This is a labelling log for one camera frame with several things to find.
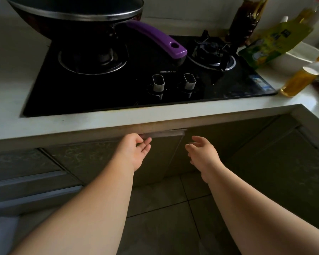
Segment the person's left hand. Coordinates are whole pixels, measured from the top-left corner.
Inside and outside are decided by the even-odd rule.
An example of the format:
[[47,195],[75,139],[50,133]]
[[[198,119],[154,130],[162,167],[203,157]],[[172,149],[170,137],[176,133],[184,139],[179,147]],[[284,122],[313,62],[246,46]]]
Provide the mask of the person's left hand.
[[122,138],[115,151],[115,156],[125,161],[134,172],[140,168],[142,162],[151,149],[152,138],[143,140],[143,143],[134,144],[132,133],[127,134]]

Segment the person's right hand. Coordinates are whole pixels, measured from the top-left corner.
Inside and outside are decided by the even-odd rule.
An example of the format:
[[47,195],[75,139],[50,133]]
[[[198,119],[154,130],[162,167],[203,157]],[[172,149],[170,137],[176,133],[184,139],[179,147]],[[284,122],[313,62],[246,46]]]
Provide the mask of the person's right hand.
[[209,184],[215,178],[216,172],[224,169],[225,166],[212,144],[209,146],[195,146],[192,142],[185,145],[190,163],[200,171],[205,183]]

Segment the person's right forearm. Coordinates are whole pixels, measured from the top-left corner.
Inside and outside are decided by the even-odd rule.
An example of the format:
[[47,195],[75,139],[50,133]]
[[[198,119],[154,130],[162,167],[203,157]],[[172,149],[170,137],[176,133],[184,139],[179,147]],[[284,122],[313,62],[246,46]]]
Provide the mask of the person's right forearm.
[[199,170],[242,255],[319,255],[319,229],[226,167]]

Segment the person's left forearm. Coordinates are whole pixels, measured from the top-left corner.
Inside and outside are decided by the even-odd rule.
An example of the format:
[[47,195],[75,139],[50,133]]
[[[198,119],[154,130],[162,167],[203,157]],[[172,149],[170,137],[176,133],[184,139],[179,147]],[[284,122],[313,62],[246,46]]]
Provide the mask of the person's left forearm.
[[116,255],[141,162],[115,156],[83,191],[32,231],[10,255]]

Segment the grey patterned cabinet door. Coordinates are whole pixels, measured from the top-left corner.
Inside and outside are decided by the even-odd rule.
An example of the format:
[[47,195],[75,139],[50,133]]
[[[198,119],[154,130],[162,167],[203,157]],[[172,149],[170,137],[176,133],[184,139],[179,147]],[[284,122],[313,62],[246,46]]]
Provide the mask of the grey patterned cabinet door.
[[[143,186],[161,181],[170,161],[184,136],[152,138],[151,150],[140,168],[134,173],[133,186]],[[82,183],[90,183],[111,159],[119,139],[106,139],[41,148],[63,169]]]

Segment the black glass gas stove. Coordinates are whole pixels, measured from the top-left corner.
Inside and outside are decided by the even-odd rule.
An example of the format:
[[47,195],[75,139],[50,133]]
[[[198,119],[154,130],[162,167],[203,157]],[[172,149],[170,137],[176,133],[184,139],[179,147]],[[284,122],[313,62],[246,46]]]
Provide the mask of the black glass gas stove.
[[[173,36],[186,49],[192,38]],[[71,58],[51,43],[21,115],[27,118],[70,115],[277,94],[276,90],[262,91],[249,77],[261,76],[237,54],[236,67],[229,72],[219,72],[199,68],[188,58],[177,67],[146,38],[130,39],[122,51],[128,52],[128,60],[117,71],[80,74],[76,68],[71,71],[75,62],[80,61],[79,56]],[[192,91],[184,89],[185,73],[193,74],[197,81]],[[162,93],[153,92],[152,75],[155,74],[164,77]]]

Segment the silver stove knob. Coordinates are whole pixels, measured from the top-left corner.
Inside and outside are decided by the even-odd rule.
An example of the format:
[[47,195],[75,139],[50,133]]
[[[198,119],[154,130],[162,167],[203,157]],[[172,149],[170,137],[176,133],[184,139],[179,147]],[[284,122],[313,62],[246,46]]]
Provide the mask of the silver stove knob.
[[160,74],[152,75],[153,79],[153,92],[162,93],[165,89],[164,77]]
[[196,85],[196,79],[193,74],[185,73],[183,74],[184,77],[184,89],[188,91],[192,91]]

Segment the blue white sticker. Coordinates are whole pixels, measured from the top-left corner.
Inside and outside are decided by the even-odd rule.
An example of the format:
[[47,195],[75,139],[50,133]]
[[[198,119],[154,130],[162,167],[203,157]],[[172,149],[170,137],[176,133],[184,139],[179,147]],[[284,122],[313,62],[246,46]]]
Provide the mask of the blue white sticker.
[[264,92],[275,92],[275,89],[272,88],[263,78],[255,75],[250,75],[250,79]]

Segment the black burner grate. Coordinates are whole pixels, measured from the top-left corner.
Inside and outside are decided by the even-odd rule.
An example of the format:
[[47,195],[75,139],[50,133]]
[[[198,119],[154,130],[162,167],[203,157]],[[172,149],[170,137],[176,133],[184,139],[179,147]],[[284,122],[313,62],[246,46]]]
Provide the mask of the black burner grate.
[[212,37],[203,30],[199,37],[187,43],[187,58],[199,68],[210,71],[229,72],[236,67],[236,54],[220,37]]

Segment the grey corner cabinet panel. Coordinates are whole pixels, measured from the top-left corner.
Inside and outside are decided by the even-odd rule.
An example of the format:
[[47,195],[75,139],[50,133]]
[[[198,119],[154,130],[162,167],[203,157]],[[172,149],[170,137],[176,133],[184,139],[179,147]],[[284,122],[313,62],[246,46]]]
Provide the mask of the grey corner cabinet panel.
[[319,229],[319,150],[281,115],[226,161],[242,180]]

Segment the small amber oil bottle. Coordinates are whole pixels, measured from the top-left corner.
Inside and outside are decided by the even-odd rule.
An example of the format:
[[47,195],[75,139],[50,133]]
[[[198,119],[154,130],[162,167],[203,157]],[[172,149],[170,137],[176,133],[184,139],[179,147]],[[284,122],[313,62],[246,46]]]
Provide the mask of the small amber oil bottle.
[[302,69],[296,72],[280,89],[280,93],[292,98],[311,84],[317,77],[319,77],[319,56],[314,62],[303,66]]

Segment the grey drawer unit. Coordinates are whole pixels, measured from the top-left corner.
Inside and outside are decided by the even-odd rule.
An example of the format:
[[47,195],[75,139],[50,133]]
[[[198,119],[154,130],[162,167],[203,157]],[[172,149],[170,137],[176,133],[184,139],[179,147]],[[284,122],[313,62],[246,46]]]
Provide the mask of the grey drawer unit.
[[0,152],[0,216],[60,205],[85,185],[68,169],[65,146]]

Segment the green yellow refill pouch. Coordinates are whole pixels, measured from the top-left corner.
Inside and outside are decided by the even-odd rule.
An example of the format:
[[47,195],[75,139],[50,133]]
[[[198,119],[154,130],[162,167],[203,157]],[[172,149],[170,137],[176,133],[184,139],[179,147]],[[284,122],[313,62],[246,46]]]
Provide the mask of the green yellow refill pouch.
[[249,46],[239,51],[238,55],[256,70],[293,49],[312,31],[313,27],[308,24],[293,20],[282,22],[266,30]]

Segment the dark sauce bottle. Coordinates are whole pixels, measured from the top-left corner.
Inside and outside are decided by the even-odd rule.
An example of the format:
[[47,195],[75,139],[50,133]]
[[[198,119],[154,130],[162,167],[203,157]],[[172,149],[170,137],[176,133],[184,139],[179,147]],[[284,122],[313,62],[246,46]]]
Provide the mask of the dark sauce bottle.
[[268,0],[243,0],[238,8],[225,42],[238,47],[246,44],[258,25]]

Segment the tall yellow oil bottle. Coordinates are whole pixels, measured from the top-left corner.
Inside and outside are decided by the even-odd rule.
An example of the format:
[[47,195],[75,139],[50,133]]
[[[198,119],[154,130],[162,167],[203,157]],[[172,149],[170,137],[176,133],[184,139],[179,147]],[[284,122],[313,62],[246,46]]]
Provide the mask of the tall yellow oil bottle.
[[309,24],[316,14],[318,7],[319,0],[313,0],[312,3],[304,8],[293,21],[299,24]]

